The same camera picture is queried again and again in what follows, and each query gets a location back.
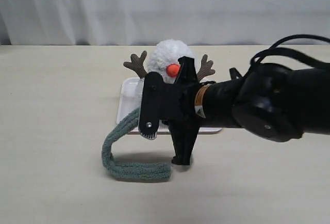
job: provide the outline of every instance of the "brown antler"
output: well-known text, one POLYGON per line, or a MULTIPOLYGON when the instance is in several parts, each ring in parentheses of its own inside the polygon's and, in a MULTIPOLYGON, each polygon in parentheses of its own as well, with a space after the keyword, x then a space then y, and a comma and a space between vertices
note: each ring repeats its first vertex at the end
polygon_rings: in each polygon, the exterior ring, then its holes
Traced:
POLYGON ((146 70, 143 67, 143 62, 146 58, 146 51, 143 51, 141 57, 138 57, 136 54, 131 54, 130 60, 124 62, 124 67, 133 70, 140 78, 146 76, 146 70))
POLYGON ((201 68, 197 73, 197 78, 199 81, 201 81, 206 76, 210 76, 216 73, 214 69, 211 69, 213 66, 213 61, 207 61, 207 57, 207 55, 203 55, 203 58, 201 60, 201 68))

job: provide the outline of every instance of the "stuffed toy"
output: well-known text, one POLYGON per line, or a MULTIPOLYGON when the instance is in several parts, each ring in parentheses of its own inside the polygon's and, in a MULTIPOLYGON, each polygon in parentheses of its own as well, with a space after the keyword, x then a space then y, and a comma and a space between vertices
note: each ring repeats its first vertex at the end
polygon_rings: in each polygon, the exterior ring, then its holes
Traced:
MULTIPOLYGON (((135 90, 138 103, 141 103, 144 77, 149 72, 158 72, 165 83, 172 84, 179 72, 180 65, 178 59, 187 56, 195 58, 190 48, 180 40, 165 40, 159 42, 155 50, 151 53, 144 68, 144 61, 147 52, 143 51, 141 56, 132 54, 131 62, 124 62, 124 67, 133 70, 140 80, 135 90)), ((204 55, 201 60, 201 67, 197 73, 199 81, 204 77, 215 74, 212 69, 213 61, 207 60, 204 55)), ((138 126, 140 108, 137 107, 128 114, 106 137, 102 146, 103 166, 116 179, 125 180, 168 180, 171 175, 170 163, 128 163, 115 161, 111 153, 112 144, 138 126)))

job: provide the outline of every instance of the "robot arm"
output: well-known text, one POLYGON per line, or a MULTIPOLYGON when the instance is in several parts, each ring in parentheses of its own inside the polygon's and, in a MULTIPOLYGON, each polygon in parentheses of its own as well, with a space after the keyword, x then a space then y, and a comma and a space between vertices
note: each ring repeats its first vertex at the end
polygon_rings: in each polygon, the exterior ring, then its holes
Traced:
POLYGON ((148 139, 157 135, 159 120, 168 120, 176 156, 172 162, 188 165, 200 127, 243 128, 276 142, 300 139, 304 133, 330 134, 330 63, 299 51, 277 47, 297 38, 330 39, 313 35, 283 38, 256 54, 242 76, 229 70, 226 82, 198 82, 194 60, 179 59, 173 85, 159 74, 145 77, 139 131, 148 139), (291 70, 261 63, 267 56, 286 56, 311 68, 291 70))

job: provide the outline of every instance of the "white backdrop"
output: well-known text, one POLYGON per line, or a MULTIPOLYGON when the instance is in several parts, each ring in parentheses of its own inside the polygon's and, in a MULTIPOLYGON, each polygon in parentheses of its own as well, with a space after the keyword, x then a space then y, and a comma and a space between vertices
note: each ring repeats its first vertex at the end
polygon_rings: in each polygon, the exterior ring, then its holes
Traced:
POLYGON ((330 37, 330 0, 0 0, 2 44, 270 44, 296 33, 330 37))

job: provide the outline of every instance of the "orange nose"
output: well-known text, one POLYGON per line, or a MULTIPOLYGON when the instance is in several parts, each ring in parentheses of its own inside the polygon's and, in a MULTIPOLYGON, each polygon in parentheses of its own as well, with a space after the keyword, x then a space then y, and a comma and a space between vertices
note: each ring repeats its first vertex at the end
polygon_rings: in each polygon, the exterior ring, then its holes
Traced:
POLYGON ((167 68, 166 68, 166 73, 168 74, 169 77, 176 77, 178 72, 180 70, 180 65, 178 64, 170 64, 167 68))

